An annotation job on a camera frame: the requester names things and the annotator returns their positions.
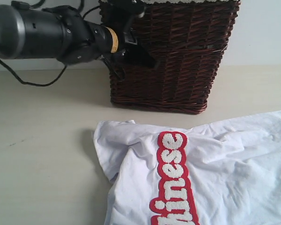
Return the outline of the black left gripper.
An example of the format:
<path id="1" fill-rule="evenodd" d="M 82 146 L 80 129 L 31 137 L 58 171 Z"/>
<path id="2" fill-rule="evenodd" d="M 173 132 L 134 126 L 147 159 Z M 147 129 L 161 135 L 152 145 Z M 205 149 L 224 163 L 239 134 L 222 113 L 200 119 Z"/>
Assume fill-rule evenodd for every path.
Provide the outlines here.
<path id="1" fill-rule="evenodd" d="M 149 69 L 158 67 L 159 62 L 147 51 L 136 36 L 132 25 L 135 19 L 145 14 L 146 3 L 141 0 L 105 0 L 107 16 L 102 25 L 113 37 L 111 53 L 103 56 L 102 62 L 110 74 L 123 80 L 126 73 L 124 64 Z"/>

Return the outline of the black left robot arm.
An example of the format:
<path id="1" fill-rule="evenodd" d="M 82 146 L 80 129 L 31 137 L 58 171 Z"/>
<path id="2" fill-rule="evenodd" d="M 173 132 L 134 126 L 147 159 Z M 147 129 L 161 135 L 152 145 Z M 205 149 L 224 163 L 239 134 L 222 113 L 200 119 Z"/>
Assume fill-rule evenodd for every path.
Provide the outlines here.
<path id="1" fill-rule="evenodd" d="M 109 0 L 108 17 L 102 24 L 85 20 L 78 8 L 62 5 L 43 8 L 12 1 L 0 5 L 0 64 L 15 59 L 56 59 L 65 67 L 102 61 L 114 74 L 122 63 L 157 67 L 157 61 L 135 36 L 132 23 L 144 16 L 141 0 Z"/>

